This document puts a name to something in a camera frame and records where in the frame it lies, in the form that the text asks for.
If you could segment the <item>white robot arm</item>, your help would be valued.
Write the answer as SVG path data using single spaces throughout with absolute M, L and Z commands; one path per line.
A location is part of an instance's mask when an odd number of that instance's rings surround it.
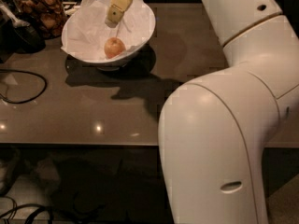
M 262 156 L 298 106 L 299 40 L 275 0 L 202 0 L 228 68 L 166 100 L 158 142 L 177 224 L 268 224 Z

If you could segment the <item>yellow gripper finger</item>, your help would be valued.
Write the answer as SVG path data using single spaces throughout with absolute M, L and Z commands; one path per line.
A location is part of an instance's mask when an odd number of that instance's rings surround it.
M 105 23 L 110 28 L 115 28 L 122 20 L 124 13 L 133 0 L 110 0 Z

